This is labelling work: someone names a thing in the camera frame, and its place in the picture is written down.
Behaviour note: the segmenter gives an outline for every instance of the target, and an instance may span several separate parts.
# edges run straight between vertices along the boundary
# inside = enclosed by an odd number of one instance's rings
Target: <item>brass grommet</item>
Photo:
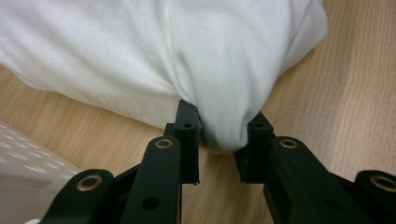
[[[297,148],[298,146],[298,144],[291,139],[282,139],[279,141],[279,144],[282,147],[286,147],[286,148]]]
[[[93,180],[94,182],[90,183],[90,185],[84,184],[87,180]],[[80,179],[77,183],[77,189],[79,191],[89,191],[92,189],[96,189],[102,183],[102,177],[99,175],[87,175],[84,178]]]
[[[160,139],[155,143],[158,148],[169,148],[173,145],[173,142],[169,139]]]
[[[370,176],[370,181],[378,188],[395,193],[396,192],[396,182],[383,175],[372,175]]]

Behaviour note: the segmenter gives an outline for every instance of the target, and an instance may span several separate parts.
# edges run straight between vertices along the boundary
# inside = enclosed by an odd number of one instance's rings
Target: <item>black mechanical arm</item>
[[[75,175],[41,223],[180,223],[182,184],[199,183],[200,129],[197,108],[180,101],[175,123],[148,143],[139,165],[116,177]],[[264,184],[275,223],[396,223],[396,176],[362,171],[350,182],[327,171],[303,142],[273,130],[257,115],[234,157],[242,182]]]

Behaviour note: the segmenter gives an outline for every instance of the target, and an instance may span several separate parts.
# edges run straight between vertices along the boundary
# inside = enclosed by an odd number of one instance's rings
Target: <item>white fabric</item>
[[[0,62],[28,85],[150,125],[196,105],[243,147],[276,78],[327,33],[319,0],[1,0]]]

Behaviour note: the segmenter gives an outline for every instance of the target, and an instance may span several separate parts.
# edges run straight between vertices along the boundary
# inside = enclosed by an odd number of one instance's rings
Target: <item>perforated white plastic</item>
[[[38,223],[80,170],[0,121],[0,222]]]

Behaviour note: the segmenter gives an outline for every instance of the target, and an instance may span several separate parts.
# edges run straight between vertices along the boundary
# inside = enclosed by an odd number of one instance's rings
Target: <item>screw hole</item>
[[[396,182],[386,176],[372,175],[370,176],[370,181],[380,189],[396,192]]]
[[[279,144],[282,147],[286,147],[286,148],[297,148],[298,144],[296,142],[294,142],[293,140],[290,139],[282,139],[279,141]]]
[[[262,128],[262,127],[264,127],[261,123],[255,123],[254,124],[254,127],[255,128]]]
[[[143,201],[142,206],[144,209],[152,211],[160,206],[160,200],[156,197],[149,197]]]
[[[345,207],[341,202],[335,199],[326,199],[324,201],[326,205],[331,208],[332,210],[338,211],[338,212],[343,212],[345,210]]]
[[[88,179],[84,179],[82,181],[82,186],[89,187],[89,186],[92,186],[92,185],[96,184],[97,181],[98,180],[96,178],[93,178],[93,177],[88,178]]]
[[[158,148],[169,148],[173,145],[173,142],[169,139],[161,139],[155,143],[155,146]]]

